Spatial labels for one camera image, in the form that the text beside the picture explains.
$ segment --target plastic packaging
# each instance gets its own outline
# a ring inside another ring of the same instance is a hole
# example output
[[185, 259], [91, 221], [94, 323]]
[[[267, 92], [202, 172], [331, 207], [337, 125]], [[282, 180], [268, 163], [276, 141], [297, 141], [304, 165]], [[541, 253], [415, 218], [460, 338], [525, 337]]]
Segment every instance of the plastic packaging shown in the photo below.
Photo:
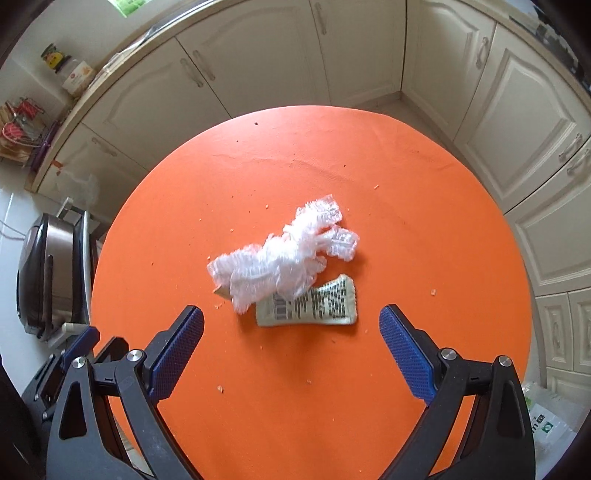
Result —
[[285, 225], [282, 236], [270, 234], [263, 246], [247, 245], [221, 255], [207, 265], [207, 271], [217, 289], [229, 290], [238, 313], [274, 293], [294, 300], [326, 268], [326, 258], [317, 256], [318, 251], [345, 261], [355, 256], [359, 237], [336, 226], [342, 218], [332, 195], [306, 203]]
[[581, 425], [587, 418], [589, 408], [571, 402], [570, 400], [539, 386], [535, 382], [525, 382], [522, 385], [522, 389], [528, 405], [530, 403], [537, 403], [538, 405], [547, 408], [563, 419], [575, 432], [579, 431]]
[[321, 287], [312, 287], [295, 300], [278, 293], [256, 303], [259, 327], [317, 323], [320, 325], [353, 325], [357, 320], [353, 280], [341, 274]]
[[564, 455], [576, 436], [566, 419], [558, 412], [578, 423], [582, 407], [533, 382], [526, 382], [522, 389], [534, 435], [535, 477], [541, 480]]

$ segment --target stainless steel appliance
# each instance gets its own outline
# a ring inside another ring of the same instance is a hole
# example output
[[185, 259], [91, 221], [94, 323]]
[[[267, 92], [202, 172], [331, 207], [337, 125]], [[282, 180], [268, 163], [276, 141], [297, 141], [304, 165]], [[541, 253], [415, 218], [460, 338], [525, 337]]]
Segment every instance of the stainless steel appliance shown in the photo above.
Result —
[[57, 216], [44, 213], [27, 233], [18, 266], [17, 312], [25, 331], [51, 348], [90, 323], [97, 240], [108, 226], [68, 199]]

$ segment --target cabinet handle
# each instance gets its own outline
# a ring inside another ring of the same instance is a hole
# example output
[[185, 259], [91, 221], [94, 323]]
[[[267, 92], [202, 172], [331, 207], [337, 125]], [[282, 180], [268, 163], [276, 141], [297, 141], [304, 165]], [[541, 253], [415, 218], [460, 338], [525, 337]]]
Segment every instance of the cabinet handle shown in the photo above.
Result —
[[117, 152], [116, 151], [113, 151], [110, 148], [108, 148], [107, 146], [103, 145], [103, 142], [101, 142], [98, 138], [92, 137], [90, 140], [95, 145], [97, 145], [103, 152], [105, 152], [106, 154], [110, 155], [111, 157], [116, 157], [117, 156]]
[[322, 16], [322, 5], [320, 5], [320, 2], [316, 2], [314, 8], [316, 9], [316, 16], [320, 24], [320, 33], [326, 35], [326, 21], [324, 21], [324, 17]]
[[484, 53], [484, 49], [488, 47], [490, 43], [490, 39], [488, 37], [482, 37], [482, 43], [480, 44], [480, 48], [476, 53], [476, 68], [481, 69], [484, 66], [484, 61], [482, 60], [482, 54]]
[[558, 156], [560, 161], [568, 160], [570, 157], [570, 153], [575, 150], [579, 144], [579, 142], [583, 139], [583, 135], [577, 134], [571, 144], [564, 149], [564, 151]]
[[578, 159], [575, 163], [573, 163], [572, 166], [570, 166], [569, 168], [566, 169], [566, 173], [568, 174], [572, 174], [574, 173], [574, 171], [579, 168], [584, 162], [585, 160], [587, 160], [589, 157], [591, 157], [591, 149], [587, 149], [585, 150], [585, 153], [583, 154], [583, 156]]
[[189, 76], [189, 78], [197, 83], [197, 86], [201, 88], [203, 86], [203, 82], [195, 75], [195, 71], [189, 65], [189, 61], [187, 59], [181, 59], [181, 65], [183, 66], [185, 72]]
[[204, 71], [205, 75], [207, 75], [207, 78], [211, 81], [214, 81], [216, 76], [213, 74], [211, 67], [204, 60], [203, 56], [199, 53], [199, 50], [193, 50], [193, 57], [195, 57], [195, 61], [198, 64], [197, 67], [199, 67], [199, 70]]

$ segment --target cabinet door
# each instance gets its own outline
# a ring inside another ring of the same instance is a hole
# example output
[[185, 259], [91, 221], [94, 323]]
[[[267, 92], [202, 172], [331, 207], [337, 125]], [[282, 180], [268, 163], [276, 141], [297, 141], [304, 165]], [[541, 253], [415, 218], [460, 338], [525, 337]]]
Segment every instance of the cabinet door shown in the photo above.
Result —
[[578, 403], [591, 407], [591, 376], [547, 368], [548, 390]]
[[408, 0], [402, 91], [453, 140], [478, 86], [495, 22], [456, 0]]
[[591, 287], [591, 141], [505, 215], [536, 295]]
[[573, 317], [574, 371], [591, 374], [591, 288], [569, 293]]
[[587, 140], [591, 117], [530, 46], [497, 27], [454, 141], [503, 212], [548, 180]]
[[540, 322], [544, 333], [546, 364], [549, 367], [573, 369], [573, 324], [570, 317], [569, 296], [537, 297]]
[[405, 0], [310, 0], [333, 105], [399, 92]]
[[125, 73], [82, 120], [147, 169], [229, 115], [172, 38]]
[[232, 117], [330, 103], [307, 0], [249, 0], [207, 17], [178, 40]]
[[80, 124], [52, 162], [39, 193], [114, 219], [148, 171]]

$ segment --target orange table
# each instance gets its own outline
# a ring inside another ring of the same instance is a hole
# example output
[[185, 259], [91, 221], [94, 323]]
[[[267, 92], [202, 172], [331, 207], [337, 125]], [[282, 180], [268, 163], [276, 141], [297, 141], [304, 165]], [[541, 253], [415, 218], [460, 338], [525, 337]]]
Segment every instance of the orange table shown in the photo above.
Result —
[[[319, 282], [354, 279], [357, 325], [258, 328], [252, 309], [238, 316], [212, 293], [210, 257], [263, 243], [328, 193], [361, 240]], [[203, 339], [159, 409], [207, 480], [375, 480], [424, 408], [379, 334], [388, 303], [439, 346], [483, 361], [506, 354], [524, 373], [527, 279], [484, 188], [406, 124], [302, 106], [225, 122], [159, 164], [108, 234], [92, 315], [102, 343], [120, 335], [143, 348], [185, 305], [203, 310]]]

